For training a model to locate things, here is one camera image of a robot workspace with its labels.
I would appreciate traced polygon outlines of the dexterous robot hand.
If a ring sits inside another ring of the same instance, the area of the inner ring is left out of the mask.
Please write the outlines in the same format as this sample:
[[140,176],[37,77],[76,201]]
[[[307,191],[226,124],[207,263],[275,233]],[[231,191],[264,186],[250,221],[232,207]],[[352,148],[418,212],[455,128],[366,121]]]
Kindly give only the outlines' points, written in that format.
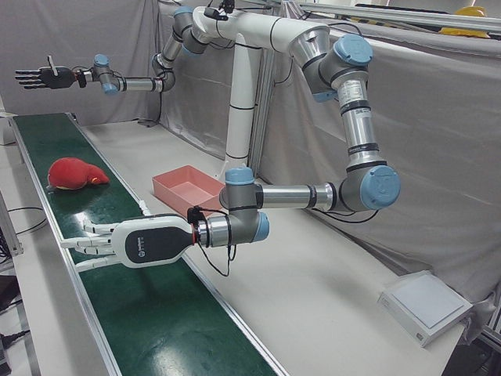
[[68,67],[56,66],[51,55],[48,66],[37,70],[16,70],[15,79],[25,89],[66,89],[77,81],[75,73]]
[[83,230],[88,237],[60,241],[62,248],[92,256],[76,265],[78,272],[115,264],[133,269],[165,265],[176,262],[196,243],[193,226],[180,215],[152,215],[144,201],[139,207],[142,217],[107,224],[86,219]]

